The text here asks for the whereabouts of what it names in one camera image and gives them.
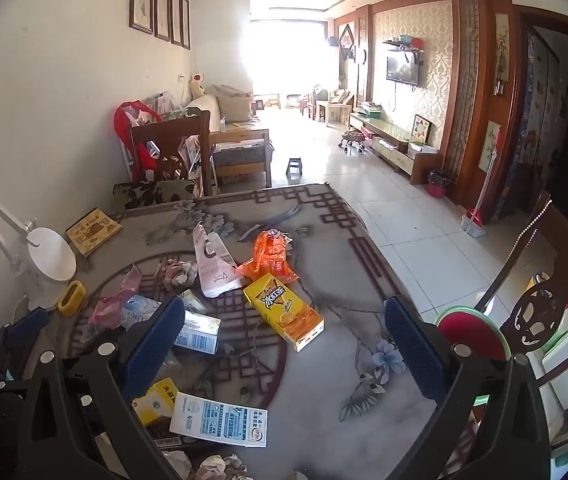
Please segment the blue white milk carton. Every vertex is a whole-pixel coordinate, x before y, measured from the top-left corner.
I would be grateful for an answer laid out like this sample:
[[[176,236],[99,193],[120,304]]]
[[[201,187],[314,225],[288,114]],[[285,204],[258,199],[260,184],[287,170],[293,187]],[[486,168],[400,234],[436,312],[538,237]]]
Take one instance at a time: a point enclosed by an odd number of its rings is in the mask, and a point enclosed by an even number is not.
[[[218,349],[220,318],[208,315],[203,301],[191,289],[181,292],[179,298],[184,303],[185,319],[174,344],[213,356]],[[135,323],[147,321],[159,306],[160,302],[157,300],[134,295],[122,307],[120,325],[128,330]]]

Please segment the dark wooden chair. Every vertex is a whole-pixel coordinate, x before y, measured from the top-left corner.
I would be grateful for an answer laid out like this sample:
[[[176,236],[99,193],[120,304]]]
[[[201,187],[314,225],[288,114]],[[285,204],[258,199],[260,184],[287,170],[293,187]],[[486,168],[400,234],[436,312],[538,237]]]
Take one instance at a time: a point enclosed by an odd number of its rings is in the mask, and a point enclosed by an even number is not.
[[[200,165],[200,191],[201,196],[211,196],[211,169],[210,169],[210,130],[208,110],[199,110],[189,107],[186,115],[137,126],[131,130],[133,144],[153,142],[159,148],[159,157],[156,160],[157,168],[153,170],[156,180],[174,180],[176,174],[183,179],[188,178],[190,168],[182,156],[186,149],[186,141],[195,136],[198,141],[198,159]],[[139,173],[139,179],[145,180],[145,172]]]

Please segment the pink plastic wrapper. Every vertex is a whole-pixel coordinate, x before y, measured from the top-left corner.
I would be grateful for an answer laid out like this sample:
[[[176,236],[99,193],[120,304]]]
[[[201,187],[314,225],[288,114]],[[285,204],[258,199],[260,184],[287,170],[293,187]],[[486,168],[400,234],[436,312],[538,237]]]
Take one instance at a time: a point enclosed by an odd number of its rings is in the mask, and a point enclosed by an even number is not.
[[[118,290],[98,300],[89,322],[98,328],[117,328],[121,323],[121,312],[126,302],[136,295],[142,282],[142,273],[134,264],[122,279]]]

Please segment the floral seat cushion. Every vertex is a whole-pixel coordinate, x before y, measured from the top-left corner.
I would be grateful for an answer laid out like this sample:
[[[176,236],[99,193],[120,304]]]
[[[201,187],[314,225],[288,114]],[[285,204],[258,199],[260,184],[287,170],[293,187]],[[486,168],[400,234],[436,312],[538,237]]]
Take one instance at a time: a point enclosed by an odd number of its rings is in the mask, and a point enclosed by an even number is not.
[[[141,181],[115,184],[113,208],[115,212],[149,207],[153,205],[192,200],[195,198],[192,180]]]

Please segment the red white paper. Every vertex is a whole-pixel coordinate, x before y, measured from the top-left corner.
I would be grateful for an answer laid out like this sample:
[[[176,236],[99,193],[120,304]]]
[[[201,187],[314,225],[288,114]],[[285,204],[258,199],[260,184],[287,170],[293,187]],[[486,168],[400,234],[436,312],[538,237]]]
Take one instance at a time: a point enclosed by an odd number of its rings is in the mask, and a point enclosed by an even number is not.
[[[193,261],[183,261],[169,258],[159,263],[155,272],[156,280],[167,292],[174,292],[183,287],[190,287],[196,281],[197,264]]]

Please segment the yellow lemon tea carton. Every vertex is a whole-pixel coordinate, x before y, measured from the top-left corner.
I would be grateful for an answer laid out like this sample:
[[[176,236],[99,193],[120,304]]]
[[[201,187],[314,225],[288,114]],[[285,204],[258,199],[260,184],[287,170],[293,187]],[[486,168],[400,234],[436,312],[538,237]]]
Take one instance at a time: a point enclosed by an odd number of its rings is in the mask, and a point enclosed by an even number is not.
[[[324,331],[324,318],[272,274],[248,285],[244,296],[261,317],[301,352]]]

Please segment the red bag on chair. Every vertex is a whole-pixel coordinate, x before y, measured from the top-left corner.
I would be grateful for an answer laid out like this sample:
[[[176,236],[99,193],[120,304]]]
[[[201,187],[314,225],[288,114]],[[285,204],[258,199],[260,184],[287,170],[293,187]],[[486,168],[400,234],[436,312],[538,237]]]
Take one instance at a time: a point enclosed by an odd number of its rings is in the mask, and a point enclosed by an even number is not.
[[[132,162],[138,162],[139,166],[131,167],[132,179],[139,179],[139,173],[157,168],[156,159],[152,157],[145,143],[133,144],[131,130],[139,125],[154,124],[161,122],[158,113],[140,100],[121,103],[115,110],[113,126],[119,141],[124,146]]]

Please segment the sofa with cushions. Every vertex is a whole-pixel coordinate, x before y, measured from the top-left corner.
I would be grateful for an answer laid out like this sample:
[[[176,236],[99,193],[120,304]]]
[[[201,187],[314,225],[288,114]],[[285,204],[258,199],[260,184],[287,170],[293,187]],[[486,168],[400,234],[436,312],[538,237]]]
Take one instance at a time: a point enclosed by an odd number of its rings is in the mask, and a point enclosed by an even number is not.
[[[188,103],[188,107],[208,110],[209,130],[221,130],[222,122],[226,125],[244,124],[254,119],[254,95],[237,88],[222,84],[212,84],[199,98]]]

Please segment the orange snack bag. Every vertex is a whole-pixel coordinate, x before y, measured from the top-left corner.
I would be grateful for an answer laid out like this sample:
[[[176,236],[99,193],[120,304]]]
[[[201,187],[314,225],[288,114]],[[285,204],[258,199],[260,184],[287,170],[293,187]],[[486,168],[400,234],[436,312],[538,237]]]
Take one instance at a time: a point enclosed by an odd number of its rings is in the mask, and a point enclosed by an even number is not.
[[[255,240],[252,258],[242,263],[237,271],[252,282],[267,274],[283,284],[298,280],[298,275],[287,262],[287,247],[290,238],[277,229],[262,231]]]

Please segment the grey paper ball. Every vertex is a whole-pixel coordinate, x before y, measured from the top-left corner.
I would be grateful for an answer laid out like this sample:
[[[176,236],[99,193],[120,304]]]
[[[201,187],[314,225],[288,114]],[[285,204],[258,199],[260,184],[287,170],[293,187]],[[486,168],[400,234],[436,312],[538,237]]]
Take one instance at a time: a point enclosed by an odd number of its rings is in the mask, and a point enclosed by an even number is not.
[[[195,480],[252,480],[242,460],[231,454],[226,457],[211,455],[196,470]]]

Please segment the wooden chair right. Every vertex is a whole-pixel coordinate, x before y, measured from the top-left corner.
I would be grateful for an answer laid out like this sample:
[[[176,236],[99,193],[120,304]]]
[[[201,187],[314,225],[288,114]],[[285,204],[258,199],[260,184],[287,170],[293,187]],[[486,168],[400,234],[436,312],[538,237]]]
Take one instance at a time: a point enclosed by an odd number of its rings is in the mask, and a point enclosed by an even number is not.
[[[537,237],[554,250],[553,268],[533,280],[500,331],[511,354],[534,359],[543,393],[551,393],[549,425],[552,454],[568,452],[568,220],[541,193],[526,228],[520,232],[506,263],[474,309],[486,313],[524,249]]]

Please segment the framed wall pictures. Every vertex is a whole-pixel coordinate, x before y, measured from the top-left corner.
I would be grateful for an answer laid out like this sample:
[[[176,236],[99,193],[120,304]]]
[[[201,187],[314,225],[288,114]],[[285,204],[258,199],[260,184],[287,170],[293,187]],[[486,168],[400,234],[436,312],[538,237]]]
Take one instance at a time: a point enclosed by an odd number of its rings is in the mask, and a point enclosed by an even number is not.
[[[129,0],[129,27],[190,50],[190,0]]]

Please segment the pink white paper bag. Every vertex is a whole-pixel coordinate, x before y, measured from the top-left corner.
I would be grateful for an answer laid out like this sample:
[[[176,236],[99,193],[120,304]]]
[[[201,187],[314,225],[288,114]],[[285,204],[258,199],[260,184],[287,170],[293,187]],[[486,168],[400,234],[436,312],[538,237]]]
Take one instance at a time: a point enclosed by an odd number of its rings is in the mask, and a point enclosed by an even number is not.
[[[200,288],[205,297],[217,298],[244,286],[244,276],[218,233],[207,233],[197,223],[193,243]]]

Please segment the yellow green small box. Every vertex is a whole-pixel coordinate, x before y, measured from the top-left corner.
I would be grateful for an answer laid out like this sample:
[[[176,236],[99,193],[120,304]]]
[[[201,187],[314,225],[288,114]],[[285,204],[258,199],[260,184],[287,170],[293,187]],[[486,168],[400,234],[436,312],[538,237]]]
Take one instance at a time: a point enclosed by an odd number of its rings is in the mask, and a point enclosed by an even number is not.
[[[132,401],[132,408],[143,426],[172,416],[178,389],[171,378],[154,382],[144,396]]]

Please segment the wall mounted television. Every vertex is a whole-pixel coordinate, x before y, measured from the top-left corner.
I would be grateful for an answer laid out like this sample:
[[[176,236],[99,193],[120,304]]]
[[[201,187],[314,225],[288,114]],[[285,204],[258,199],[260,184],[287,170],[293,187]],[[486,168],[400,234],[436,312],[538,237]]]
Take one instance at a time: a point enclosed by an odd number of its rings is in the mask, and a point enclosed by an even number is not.
[[[413,51],[390,51],[387,55],[386,79],[416,87],[420,84],[420,57]]]

